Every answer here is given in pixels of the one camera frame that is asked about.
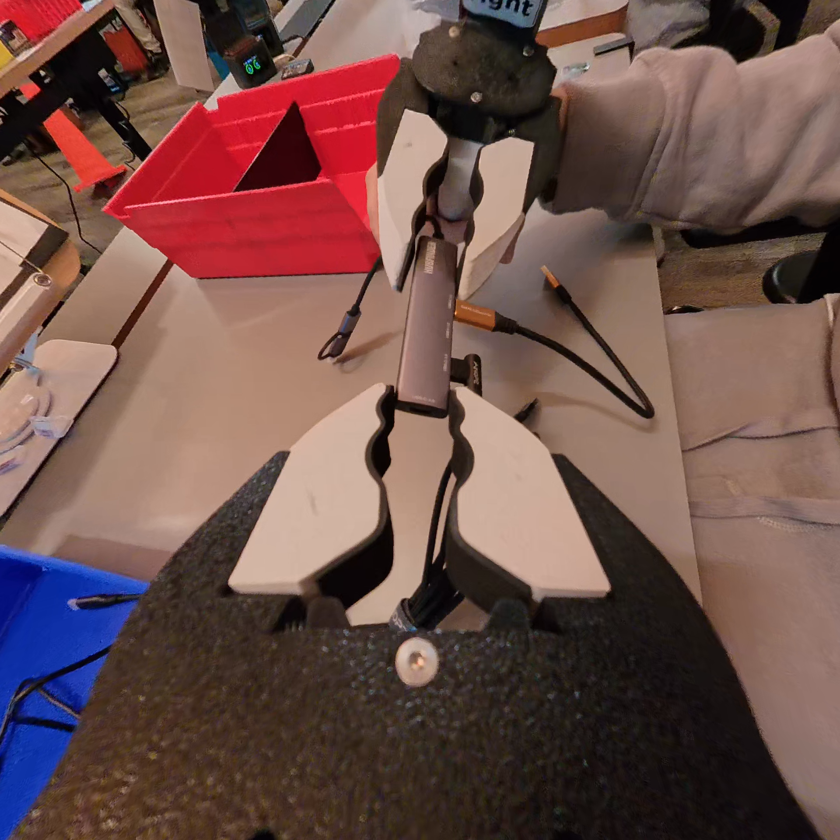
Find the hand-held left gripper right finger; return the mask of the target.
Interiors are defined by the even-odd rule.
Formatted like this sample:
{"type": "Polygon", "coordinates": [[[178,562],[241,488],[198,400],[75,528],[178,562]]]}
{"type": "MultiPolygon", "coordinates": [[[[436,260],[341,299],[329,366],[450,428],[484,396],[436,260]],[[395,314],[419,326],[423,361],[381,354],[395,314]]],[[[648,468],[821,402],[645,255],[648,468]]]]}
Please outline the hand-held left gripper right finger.
{"type": "Polygon", "coordinates": [[[611,591],[545,444],[464,386],[449,398],[448,578],[471,602],[599,598],[611,591]]]}

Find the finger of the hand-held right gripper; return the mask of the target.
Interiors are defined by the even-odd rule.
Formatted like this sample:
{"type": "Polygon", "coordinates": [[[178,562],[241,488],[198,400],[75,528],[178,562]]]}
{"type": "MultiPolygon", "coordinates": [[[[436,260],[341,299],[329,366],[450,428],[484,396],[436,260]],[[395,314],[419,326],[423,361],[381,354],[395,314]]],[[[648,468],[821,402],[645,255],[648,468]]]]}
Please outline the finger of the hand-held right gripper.
{"type": "Polygon", "coordinates": [[[444,159],[448,138],[427,114],[405,110],[376,179],[381,257],[394,291],[402,291],[423,225],[427,178],[444,159]]]}
{"type": "Polygon", "coordinates": [[[534,144],[506,138],[479,153],[477,171],[482,197],[472,217],[465,246],[458,298],[467,300],[487,281],[521,229],[534,144]]]}

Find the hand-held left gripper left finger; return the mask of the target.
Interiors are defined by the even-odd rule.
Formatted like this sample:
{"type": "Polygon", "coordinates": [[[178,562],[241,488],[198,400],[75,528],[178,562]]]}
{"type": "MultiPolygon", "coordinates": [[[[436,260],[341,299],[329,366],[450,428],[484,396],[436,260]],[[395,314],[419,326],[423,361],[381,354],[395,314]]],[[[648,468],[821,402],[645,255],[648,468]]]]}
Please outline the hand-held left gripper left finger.
{"type": "Polygon", "coordinates": [[[241,595],[366,597],[392,570],[394,387],[343,404],[291,447],[228,578],[241,595]]]}

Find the grey USB hub with cable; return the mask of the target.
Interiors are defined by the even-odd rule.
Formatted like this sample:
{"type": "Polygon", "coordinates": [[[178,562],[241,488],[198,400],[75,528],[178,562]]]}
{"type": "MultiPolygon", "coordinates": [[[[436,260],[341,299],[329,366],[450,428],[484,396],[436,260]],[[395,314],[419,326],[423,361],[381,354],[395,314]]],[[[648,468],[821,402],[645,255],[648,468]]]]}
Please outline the grey USB hub with cable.
{"type": "Polygon", "coordinates": [[[452,373],[457,246],[444,238],[439,222],[427,218],[428,231],[416,239],[409,272],[408,302],[390,382],[377,382],[336,407],[329,418],[357,424],[385,397],[393,410],[442,419],[448,413],[452,373]]]}

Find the person's right forearm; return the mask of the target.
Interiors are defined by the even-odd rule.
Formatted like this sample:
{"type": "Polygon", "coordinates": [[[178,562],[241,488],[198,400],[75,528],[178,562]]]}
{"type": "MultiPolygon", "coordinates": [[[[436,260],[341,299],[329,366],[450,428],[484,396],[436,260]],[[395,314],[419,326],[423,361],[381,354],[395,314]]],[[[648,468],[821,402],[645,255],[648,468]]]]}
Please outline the person's right forearm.
{"type": "Polygon", "coordinates": [[[838,220],[838,22],[740,64],[707,46],[648,49],[623,73],[557,93],[548,212],[722,233],[838,220]]]}

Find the grey desk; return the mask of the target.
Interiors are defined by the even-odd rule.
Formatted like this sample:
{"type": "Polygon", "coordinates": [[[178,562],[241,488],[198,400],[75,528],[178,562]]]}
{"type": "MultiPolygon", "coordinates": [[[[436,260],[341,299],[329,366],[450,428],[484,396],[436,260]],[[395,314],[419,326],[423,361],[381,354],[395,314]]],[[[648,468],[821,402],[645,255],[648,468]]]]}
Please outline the grey desk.
{"type": "MultiPolygon", "coordinates": [[[[645,422],[556,353],[459,324],[485,398],[507,413],[539,399],[532,428],[569,458],[674,565],[700,599],[665,318],[651,234],[590,210],[534,207],[511,264],[472,301],[614,375],[544,285],[547,266],[654,404],[645,422]]],[[[149,580],[238,488],[317,421],[393,382],[406,295],[377,278],[342,362],[316,353],[361,276],[195,280],[173,267],[124,339],[101,390],[2,527],[2,542],[149,580]]]]}

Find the person's right hand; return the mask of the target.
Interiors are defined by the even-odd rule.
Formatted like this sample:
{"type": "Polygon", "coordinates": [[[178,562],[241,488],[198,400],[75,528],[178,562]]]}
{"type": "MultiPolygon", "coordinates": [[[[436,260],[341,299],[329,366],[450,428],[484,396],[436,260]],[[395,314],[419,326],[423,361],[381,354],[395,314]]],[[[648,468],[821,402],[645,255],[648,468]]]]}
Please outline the person's right hand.
{"type": "Polygon", "coordinates": [[[501,265],[509,265],[513,261],[518,240],[522,233],[525,221],[526,214],[524,212],[520,212],[520,214],[517,215],[514,222],[510,224],[505,236],[503,237],[505,249],[503,250],[499,258],[499,263],[501,265]]]}

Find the red plastic bin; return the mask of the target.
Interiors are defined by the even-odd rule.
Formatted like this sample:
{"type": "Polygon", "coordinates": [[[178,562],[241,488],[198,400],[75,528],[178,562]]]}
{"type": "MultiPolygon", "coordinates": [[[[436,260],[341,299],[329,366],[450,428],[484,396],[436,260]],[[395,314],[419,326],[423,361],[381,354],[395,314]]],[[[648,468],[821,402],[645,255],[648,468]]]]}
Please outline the red plastic bin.
{"type": "Polygon", "coordinates": [[[197,103],[104,212],[196,279],[368,270],[376,113],[397,55],[197,103]]]}

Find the black device with green display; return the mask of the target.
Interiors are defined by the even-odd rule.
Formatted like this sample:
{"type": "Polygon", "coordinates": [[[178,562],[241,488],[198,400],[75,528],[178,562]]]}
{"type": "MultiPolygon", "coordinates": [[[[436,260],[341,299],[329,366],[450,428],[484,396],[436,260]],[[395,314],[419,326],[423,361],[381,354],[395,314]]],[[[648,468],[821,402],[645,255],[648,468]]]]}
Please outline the black device with green display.
{"type": "Polygon", "coordinates": [[[257,88],[278,74],[270,50],[260,36],[243,36],[226,48],[222,58],[240,90],[257,88]]]}

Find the person's grey sweatshirt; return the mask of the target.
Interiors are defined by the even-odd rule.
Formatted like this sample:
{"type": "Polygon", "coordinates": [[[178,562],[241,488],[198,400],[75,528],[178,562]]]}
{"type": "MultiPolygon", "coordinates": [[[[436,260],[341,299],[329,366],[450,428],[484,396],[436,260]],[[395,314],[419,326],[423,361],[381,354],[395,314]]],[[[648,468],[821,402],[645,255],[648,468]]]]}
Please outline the person's grey sweatshirt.
{"type": "Polygon", "coordinates": [[[703,606],[791,792],[838,838],[838,295],[665,325],[703,606]]]}

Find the white upright panel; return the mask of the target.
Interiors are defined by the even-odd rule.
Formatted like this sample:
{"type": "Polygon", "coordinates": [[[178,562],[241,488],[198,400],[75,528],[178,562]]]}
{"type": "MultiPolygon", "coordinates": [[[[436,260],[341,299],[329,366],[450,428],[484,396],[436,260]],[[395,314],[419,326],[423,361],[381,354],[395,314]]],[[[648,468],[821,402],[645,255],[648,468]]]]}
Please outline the white upright panel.
{"type": "Polygon", "coordinates": [[[191,1],[155,1],[154,8],[175,82],[213,92],[211,61],[205,47],[200,7],[191,1]]]}

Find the white flat board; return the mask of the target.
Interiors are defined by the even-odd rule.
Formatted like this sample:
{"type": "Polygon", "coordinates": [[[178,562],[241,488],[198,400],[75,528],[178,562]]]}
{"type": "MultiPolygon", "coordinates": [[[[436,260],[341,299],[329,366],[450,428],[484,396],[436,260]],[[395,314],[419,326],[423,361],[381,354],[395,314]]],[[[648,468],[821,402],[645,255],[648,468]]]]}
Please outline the white flat board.
{"type": "Polygon", "coordinates": [[[73,423],[60,439],[31,438],[25,447],[22,466],[1,475],[1,516],[16,505],[18,498],[36,477],[52,451],[69,435],[79,416],[106,381],[118,361],[117,349],[109,344],[54,339],[37,343],[33,336],[15,358],[2,384],[14,367],[31,364],[43,372],[42,382],[52,391],[52,413],[72,417],[73,423]]]}

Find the blue plastic bin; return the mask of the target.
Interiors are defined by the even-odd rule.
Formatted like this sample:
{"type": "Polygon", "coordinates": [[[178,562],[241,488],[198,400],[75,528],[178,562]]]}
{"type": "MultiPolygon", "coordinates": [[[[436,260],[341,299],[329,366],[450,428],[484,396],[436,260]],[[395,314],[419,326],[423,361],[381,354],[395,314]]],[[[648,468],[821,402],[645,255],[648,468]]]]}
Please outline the blue plastic bin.
{"type": "Polygon", "coordinates": [[[1,838],[49,782],[148,584],[2,546],[1,838]]]}

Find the clear plastic packaging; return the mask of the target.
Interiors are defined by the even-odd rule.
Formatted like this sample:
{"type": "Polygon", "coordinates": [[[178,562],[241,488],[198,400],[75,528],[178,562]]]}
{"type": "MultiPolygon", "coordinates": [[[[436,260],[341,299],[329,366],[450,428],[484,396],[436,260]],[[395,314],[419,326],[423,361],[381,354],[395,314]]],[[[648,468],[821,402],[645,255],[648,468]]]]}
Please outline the clear plastic packaging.
{"type": "Polygon", "coordinates": [[[42,370],[19,364],[2,384],[2,475],[23,465],[31,438],[63,438],[73,423],[70,416],[52,413],[53,394],[42,380],[42,370]]]}

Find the black chair base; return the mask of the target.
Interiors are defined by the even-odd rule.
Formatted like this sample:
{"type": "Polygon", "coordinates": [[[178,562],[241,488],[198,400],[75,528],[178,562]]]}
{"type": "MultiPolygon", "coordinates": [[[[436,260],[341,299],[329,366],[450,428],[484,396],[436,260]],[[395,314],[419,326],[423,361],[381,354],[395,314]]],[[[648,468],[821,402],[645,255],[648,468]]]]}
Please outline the black chair base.
{"type": "Polygon", "coordinates": [[[839,261],[821,250],[789,255],[768,268],[763,294],[773,304],[804,304],[839,292],[839,261]]]}

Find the orange traffic cone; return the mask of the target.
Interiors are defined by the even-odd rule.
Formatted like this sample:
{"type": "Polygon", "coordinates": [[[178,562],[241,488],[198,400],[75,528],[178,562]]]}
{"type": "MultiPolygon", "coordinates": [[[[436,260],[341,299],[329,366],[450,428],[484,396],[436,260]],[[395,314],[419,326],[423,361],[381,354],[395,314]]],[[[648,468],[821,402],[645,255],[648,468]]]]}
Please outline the orange traffic cone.
{"type": "Polygon", "coordinates": [[[51,115],[45,126],[77,176],[76,193],[97,186],[113,189],[128,174],[126,165],[111,164],[63,110],[51,115]]]}

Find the wooden side table with papers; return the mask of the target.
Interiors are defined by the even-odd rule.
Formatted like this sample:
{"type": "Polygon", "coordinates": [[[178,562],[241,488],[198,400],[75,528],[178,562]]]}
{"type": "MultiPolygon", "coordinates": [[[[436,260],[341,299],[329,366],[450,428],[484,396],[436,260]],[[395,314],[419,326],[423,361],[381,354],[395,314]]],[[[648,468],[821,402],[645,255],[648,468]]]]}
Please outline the wooden side table with papers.
{"type": "Polygon", "coordinates": [[[24,350],[78,277],[68,233],[1,191],[1,372],[24,350]]]}

